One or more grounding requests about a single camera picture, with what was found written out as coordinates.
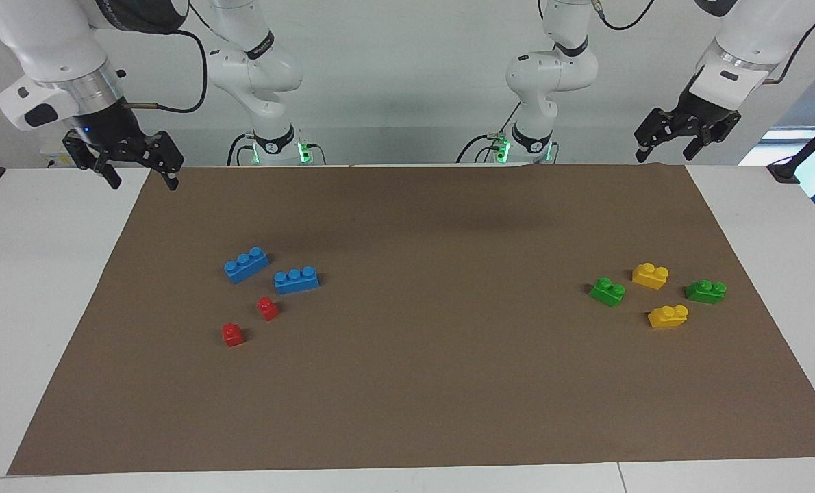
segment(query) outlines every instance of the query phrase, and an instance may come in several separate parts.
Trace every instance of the white wall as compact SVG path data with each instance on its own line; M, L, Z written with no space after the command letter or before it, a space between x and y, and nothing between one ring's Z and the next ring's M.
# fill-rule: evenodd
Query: white wall
M206 3L195 3L211 20ZM607 17L624 24L645 3L609 0ZM262 4L278 42L305 67L300 90L285 96L292 119L323 144L332 163L452 162L470 137L498 130L514 107L504 78L509 58L551 47L536 4L527 0ZM592 19L599 78L592 87L557 96L559 162L635 162L633 130L653 107L675 105L719 22L690 0L657 2L626 32L608 31ZM208 50L223 46L194 18L186 29L200 34ZM102 31L98 39L114 65L128 71L123 90L129 99L194 103L201 72L190 40L119 31ZM1 90L17 72L4 48L0 64L7 68L0 73ZM754 94L727 142L702 150L695 162L739 162L814 78L815 34L787 81ZM169 130L188 165L223 164L233 135L248 129L238 104L215 87L194 114L141 112L140 119L147 132ZM0 146L14 142L15 133L0 134ZM683 162L686 144L660 147L651 159Z

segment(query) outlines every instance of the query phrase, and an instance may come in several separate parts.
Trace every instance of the green led light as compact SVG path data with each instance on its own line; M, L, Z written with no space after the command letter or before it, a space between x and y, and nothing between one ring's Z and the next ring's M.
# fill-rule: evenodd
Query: green led light
M511 150L511 143L507 140L499 145L499 152L496 153L496 160L501 163L505 163L508 161L508 151Z
M310 150L307 149L302 142L298 142L298 154L301 156L301 164L306 162L311 162L313 160L313 154L310 153Z

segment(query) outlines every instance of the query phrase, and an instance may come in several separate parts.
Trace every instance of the green lego brick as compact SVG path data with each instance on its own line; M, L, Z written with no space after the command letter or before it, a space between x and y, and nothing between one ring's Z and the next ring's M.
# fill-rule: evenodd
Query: green lego brick
M710 283L704 279L684 288L684 296L691 301L715 305L724 299L725 291L727 291L727 286L724 283Z
M600 300L608 306L617 306L620 300L624 299L623 284L612 284L612 280L607 277L601 277L596 280L596 284L590 290L590 296L594 299Z

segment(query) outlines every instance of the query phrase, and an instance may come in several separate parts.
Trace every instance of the brown paper mat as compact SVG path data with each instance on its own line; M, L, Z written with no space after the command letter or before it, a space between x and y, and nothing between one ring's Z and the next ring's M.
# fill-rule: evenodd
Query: brown paper mat
M815 392L680 166L180 178L142 188L11 475L815 456ZM254 244L273 264L231 285ZM276 296L308 264L323 287ZM700 278L727 299L684 300Z

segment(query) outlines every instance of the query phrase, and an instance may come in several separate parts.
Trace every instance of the red lego brick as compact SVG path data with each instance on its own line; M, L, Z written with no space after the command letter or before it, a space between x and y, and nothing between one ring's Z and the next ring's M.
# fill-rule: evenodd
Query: red lego brick
M240 325L237 324L223 325L222 339L230 347L239 346L239 344L244 343L244 340L242 340L242 331L240 330Z
M277 308L276 303L267 296L258 300L258 311L268 322L273 320L274 316L279 315L279 308Z

